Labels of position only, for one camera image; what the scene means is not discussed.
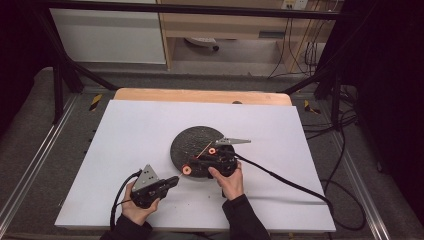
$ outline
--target metal piece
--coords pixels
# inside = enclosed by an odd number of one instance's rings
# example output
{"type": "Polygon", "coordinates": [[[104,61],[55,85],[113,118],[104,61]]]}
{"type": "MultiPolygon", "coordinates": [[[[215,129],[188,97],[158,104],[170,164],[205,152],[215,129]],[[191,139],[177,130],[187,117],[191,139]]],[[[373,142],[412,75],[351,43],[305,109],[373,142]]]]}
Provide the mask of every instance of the metal piece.
{"type": "Polygon", "coordinates": [[[357,21],[359,16],[349,13],[317,12],[317,11],[290,11],[284,9],[240,8],[222,6],[198,6],[176,4],[147,4],[121,2],[93,2],[93,1],[63,1],[39,0],[37,4],[47,8],[79,9],[97,11],[122,12],[155,12],[155,13],[186,13],[229,16],[275,17],[275,18],[302,18],[357,21]]]}
{"type": "Polygon", "coordinates": [[[147,164],[141,172],[140,177],[138,177],[137,181],[135,182],[135,190],[133,191],[137,191],[139,189],[152,185],[153,183],[158,182],[158,179],[159,177],[155,173],[153,168],[150,166],[150,164],[147,164]]]}
{"type": "Polygon", "coordinates": [[[236,139],[236,138],[226,138],[223,137],[215,141],[215,145],[233,145],[233,144],[241,144],[241,143],[251,143],[250,140],[245,139],[236,139]]]}
{"type": "MultiPolygon", "coordinates": [[[[330,121],[330,110],[328,109],[328,104],[324,101],[318,101],[318,103],[326,120],[330,121]]],[[[343,144],[341,133],[333,131],[333,139],[337,145],[336,147],[341,152],[343,144]]],[[[389,232],[387,231],[386,226],[384,225],[384,222],[378,213],[377,207],[375,206],[374,201],[368,192],[368,189],[362,180],[362,177],[359,174],[359,171],[357,170],[347,147],[345,148],[343,157],[343,166],[350,179],[358,200],[364,207],[365,213],[367,215],[368,225],[374,235],[374,238],[377,240],[389,240],[389,232]]]]}
{"type": "MultiPolygon", "coordinates": [[[[142,175],[145,174],[144,177],[151,179],[152,177],[154,177],[154,175],[156,175],[154,172],[150,172],[151,170],[153,169],[151,168],[145,169],[146,173],[144,173],[145,171],[143,171],[142,175]]],[[[156,180],[158,181],[154,181],[150,185],[143,185],[141,186],[141,188],[135,191],[134,190],[131,191],[130,196],[133,202],[135,203],[135,205],[144,209],[149,208],[157,198],[159,199],[165,198],[166,195],[168,194],[168,190],[170,188],[177,186],[180,178],[177,176],[174,176],[174,177],[168,178],[167,180],[164,180],[164,179],[159,180],[159,178],[157,178],[156,180]]]]}
{"type": "Polygon", "coordinates": [[[37,177],[38,172],[43,166],[44,161],[50,153],[56,139],[61,133],[63,127],[68,121],[69,116],[71,115],[72,110],[74,109],[75,103],[79,99],[78,94],[73,94],[70,96],[65,105],[65,110],[62,118],[58,121],[56,125],[53,125],[26,169],[25,173],[22,175],[21,180],[17,184],[16,188],[13,190],[6,204],[0,212],[0,239],[6,233],[7,228],[12,222],[13,217],[19,209],[22,201],[25,198],[25,195],[28,193],[34,179],[37,177]]]}
{"type": "Polygon", "coordinates": [[[202,155],[202,153],[204,153],[206,151],[206,149],[212,144],[212,142],[210,142],[200,153],[199,155],[197,155],[196,158],[199,158],[200,155],[202,155]]]}

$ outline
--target black sleeve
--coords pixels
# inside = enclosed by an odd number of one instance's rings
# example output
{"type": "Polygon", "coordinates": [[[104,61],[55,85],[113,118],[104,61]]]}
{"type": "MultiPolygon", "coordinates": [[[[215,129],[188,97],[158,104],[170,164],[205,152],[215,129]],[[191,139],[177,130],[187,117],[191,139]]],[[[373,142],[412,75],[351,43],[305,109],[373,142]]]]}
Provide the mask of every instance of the black sleeve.
{"type": "Polygon", "coordinates": [[[151,231],[152,226],[148,222],[140,226],[121,215],[116,222],[115,229],[105,232],[100,240],[145,240],[151,231]]]}
{"type": "Polygon", "coordinates": [[[225,216],[230,223],[232,240],[266,240],[271,239],[264,225],[256,216],[246,195],[226,201],[222,205],[225,216]]]}

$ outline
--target white board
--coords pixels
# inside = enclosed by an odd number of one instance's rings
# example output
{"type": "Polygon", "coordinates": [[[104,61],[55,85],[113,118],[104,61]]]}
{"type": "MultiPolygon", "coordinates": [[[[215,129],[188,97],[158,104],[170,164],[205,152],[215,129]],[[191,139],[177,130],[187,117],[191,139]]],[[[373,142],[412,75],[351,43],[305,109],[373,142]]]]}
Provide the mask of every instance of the white board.
{"type": "MultiPolygon", "coordinates": [[[[234,145],[235,151],[323,194],[295,107],[112,100],[55,225],[70,229],[109,226],[111,206],[129,175],[146,164],[162,179],[179,175],[171,162],[170,147],[180,132],[193,126],[252,140],[234,145]]],[[[243,175],[245,193],[268,231],[335,231],[322,200],[248,163],[243,163],[243,175]]],[[[148,221],[156,230],[226,230],[224,201],[215,180],[182,177],[148,221]]]]}

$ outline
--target hand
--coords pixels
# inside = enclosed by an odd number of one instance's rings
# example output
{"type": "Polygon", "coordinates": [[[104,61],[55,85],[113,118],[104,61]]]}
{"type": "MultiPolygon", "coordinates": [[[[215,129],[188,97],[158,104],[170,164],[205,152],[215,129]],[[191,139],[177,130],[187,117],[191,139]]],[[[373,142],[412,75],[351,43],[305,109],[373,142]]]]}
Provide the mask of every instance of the hand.
{"type": "Polygon", "coordinates": [[[156,210],[158,209],[160,199],[157,198],[152,203],[152,205],[150,205],[150,208],[148,208],[148,209],[143,209],[143,208],[137,207],[137,205],[135,205],[135,203],[131,200],[131,196],[130,196],[131,189],[134,186],[134,183],[135,183],[135,181],[127,184],[127,188],[125,190],[125,197],[122,200],[122,202],[124,202],[124,203],[121,204],[122,205],[122,215],[124,215],[125,217],[130,219],[135,224],[138,224],[138,225],[141,226],[141,225],[144,224],[147,217],[151,213],[156,212],[156,210]]]}
{"type": "Polygon", "coordinates": [[[209,173],[216,179],[228,200],[233,200],[244,194],[243,173],[241,172],[241,162],[237,162],[237,169],[229,177],[224,177],[213,167],[208,168],[209,173]]]}

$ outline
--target black round object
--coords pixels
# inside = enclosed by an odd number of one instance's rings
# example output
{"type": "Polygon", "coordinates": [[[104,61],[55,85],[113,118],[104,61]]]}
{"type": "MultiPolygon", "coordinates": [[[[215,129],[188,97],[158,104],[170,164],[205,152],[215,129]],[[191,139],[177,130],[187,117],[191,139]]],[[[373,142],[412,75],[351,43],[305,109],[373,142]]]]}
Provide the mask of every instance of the black round object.
{"type": "MultiPolygon", "coordinates": [[[[215,141],[223,137],[224,135],[218,130],[205,126],[191,127],[182,131],[175,137],[171,145],[172,163],[182,172],[183,166],[189,162],[190,158],[199,155],[208,144],[210,144],[209,147],[215,147],[215,141]]],[[[191,170],[191,177],[205,178],[208,176],[207,169],[192,167],[191,170]]]]}

